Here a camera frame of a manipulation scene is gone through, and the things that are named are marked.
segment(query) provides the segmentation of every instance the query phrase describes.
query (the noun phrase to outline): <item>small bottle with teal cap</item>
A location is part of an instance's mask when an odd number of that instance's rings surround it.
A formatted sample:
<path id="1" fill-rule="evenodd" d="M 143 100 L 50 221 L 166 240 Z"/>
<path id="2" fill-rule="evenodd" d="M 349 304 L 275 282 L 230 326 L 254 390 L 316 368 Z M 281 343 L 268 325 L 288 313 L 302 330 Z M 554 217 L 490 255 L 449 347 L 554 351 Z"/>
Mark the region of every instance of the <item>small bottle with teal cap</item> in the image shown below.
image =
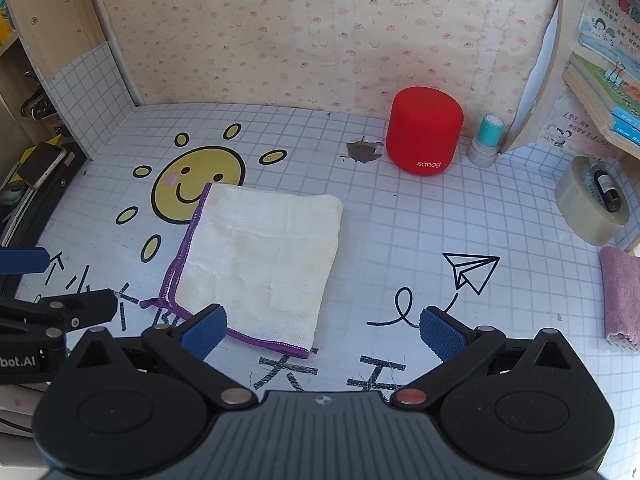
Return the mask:
<path id="1" fill-rule="evenodd" d="M 471 140 L 467 158 L 476 166 L 487 168 L 495 162 L 498 155 L 498 142 L 504 131 L 504 121 L 494 114 L 482 118 L 478 133 Z"/>

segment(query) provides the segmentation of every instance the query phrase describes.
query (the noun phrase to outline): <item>purple trim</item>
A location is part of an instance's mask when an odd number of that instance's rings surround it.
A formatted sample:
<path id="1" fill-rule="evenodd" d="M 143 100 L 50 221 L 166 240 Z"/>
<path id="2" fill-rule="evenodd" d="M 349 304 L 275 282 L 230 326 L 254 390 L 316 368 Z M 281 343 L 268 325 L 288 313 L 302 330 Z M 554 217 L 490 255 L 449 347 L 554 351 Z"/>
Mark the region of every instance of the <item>purple trim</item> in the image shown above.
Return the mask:
<path id="1" fill-rule="evenodd" d="M 178 284 L 180 283 L 180 277 L 182 275 L 182 271 L 184 269 L 184 264 L 187 261 L 187 256 L 189 255 L 189 249 L 191 248 L 191 239 L 193 238 L 193 234 L 196 231 L 196 227 L 200 222 L 200 217 L 202 216 L 202 209 L 204 208 L 205 201 L 207 200 L 207 196 L 209 195 L 209 191 L 211 189 L 211 183 L 208 182 L 204 189 L 202 190 L 202 195 L 200 196 L 200 201 L 198 202 L 198 207 L 196 211 L 193 213 L 193 217 L 189 222 L 189 227 L 187 228 L 187 232 L 184 234 L 184 238 L 182 239 L 182 243 L 180 244 L 180 248 L 178 249 L 178 254 L 174 258 L 174 260 L 169 265 L 169 268 L 166 270 L 164 274 L 164 280 L 162 280 L 162 285 L 160 288 L 160 293 L 158 294 L 158 298 L 150 298 L 149 300 L 140 301 L 141 308 L 148 308 L 150 306 L 157 306 L 159 308 L 165 308 L 169 312 L 178 315 L 183 319 L 189 319 L 193 317 L 193 314 L 188 310 L 185 310 L 183 307 L 178 305 L 175 301 L 175 293 L 178 289 Z M 259 346 L 261 348 L 267 348 L 269 350 L 273 350 L 279 352 L 284 355 L 290 355 L 293 357 L 297 357 L 299 359 L 308 359 L 309 358 L 309 350 L 305 348 L 301 348 L 300 346 L 293 346 L 287 343 L 281 343 L 279 341 L 267 341 L 266 339 L 256 339 L 255 337 L 247 336 L 241 332 L 237 332 L 231 328 L 226 329 L 226 333 L 240 341 L 245 343 L 249 343 L 250 345 Z"/>
<path id="2" fill-rule="evenodd" d="M 273 350 L 284 355 L 297 357 L 299 359 L 309 358 L 309 350 L 301 348 L 300 346 L 293 346 L 287 343 L 280 343 L 278 341 L 267 341 L 266 339 L 256 339 L 255 337 L 250 337 L 240 332 L 236 332 L 236 330 L 233 330 L 232 328 L 227 328 L 226 333 L 227 335 L 238 339 L 238 341 L 249 343 L 250 345 L 267 348 L 269 350 Z"/>

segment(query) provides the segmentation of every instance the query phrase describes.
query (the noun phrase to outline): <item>pink cheek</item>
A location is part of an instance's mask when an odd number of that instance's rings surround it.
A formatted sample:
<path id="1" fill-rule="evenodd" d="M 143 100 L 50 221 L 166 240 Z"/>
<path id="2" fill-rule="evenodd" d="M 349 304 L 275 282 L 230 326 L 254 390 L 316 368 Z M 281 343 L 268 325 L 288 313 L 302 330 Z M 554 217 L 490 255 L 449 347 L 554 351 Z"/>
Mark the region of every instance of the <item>pink cheek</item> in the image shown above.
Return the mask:
<path id="1" fill-rule="evenodd" d="M 169 173 L 164 178 L 164 183 L 167 186 L 173 186 L 174 184 L 176 184 L 176 182 L 178 182 L 179 179 L 180 179 L 180 173 L 177 173 L 176 171 L 174 171 L 173 173 Z"/>

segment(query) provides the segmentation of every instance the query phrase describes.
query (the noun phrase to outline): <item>paper airplane drawing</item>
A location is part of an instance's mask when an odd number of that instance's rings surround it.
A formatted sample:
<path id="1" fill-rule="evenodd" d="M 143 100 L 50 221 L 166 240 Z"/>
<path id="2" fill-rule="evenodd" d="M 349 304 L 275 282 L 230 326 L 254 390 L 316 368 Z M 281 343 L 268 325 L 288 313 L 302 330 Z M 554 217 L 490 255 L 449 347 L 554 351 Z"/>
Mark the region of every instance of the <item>paper airplane drawing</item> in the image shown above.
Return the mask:
<path id="1" fill-rule="evenodd" d="M 453 267 L 456 290 L 468 284 L 478 296 L 500 261 L 500 256 L 479 256 L 478 254 L 442 253 L 442 256 Z"/>

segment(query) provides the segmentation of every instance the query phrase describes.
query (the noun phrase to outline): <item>floral wallpaper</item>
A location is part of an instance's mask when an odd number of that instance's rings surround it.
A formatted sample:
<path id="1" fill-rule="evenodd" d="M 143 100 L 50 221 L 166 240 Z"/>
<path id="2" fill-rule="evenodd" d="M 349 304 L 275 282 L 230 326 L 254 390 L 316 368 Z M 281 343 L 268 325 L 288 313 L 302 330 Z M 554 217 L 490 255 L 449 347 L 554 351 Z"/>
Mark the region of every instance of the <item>floral wallpaper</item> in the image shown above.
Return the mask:
<path id="1" fill-rule="evenodd" d="M 104 0 L 146 104 L 236 102 L 387 118 L 431 86 L 510 124 L 556 0 Z"/>

